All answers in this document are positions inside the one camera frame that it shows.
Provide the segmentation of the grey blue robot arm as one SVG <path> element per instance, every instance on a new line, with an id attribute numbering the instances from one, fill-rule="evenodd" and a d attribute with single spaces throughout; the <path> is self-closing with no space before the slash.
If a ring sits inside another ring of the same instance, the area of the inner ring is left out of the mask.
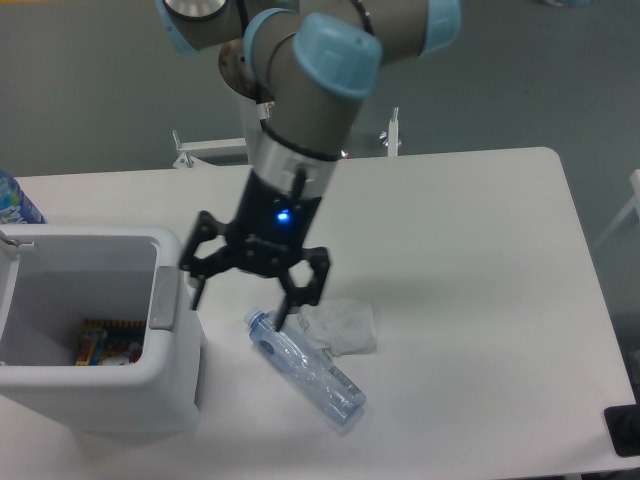
<path id="1" fill-rule="evenodd" d="M 328 251 L 304 241 L 363 101 L 387 64 L 450 45 L 461 28 L 456 1 L 337 1 L 308 12 L 288 1 L 160 1 L 177 50 L 233 40 L 260 93 L 274 102 L 228 223 L 198 215 L 180 268 L 199 286 L 238 269 L 277 279 L 274 320 L 317 305 Z"/>

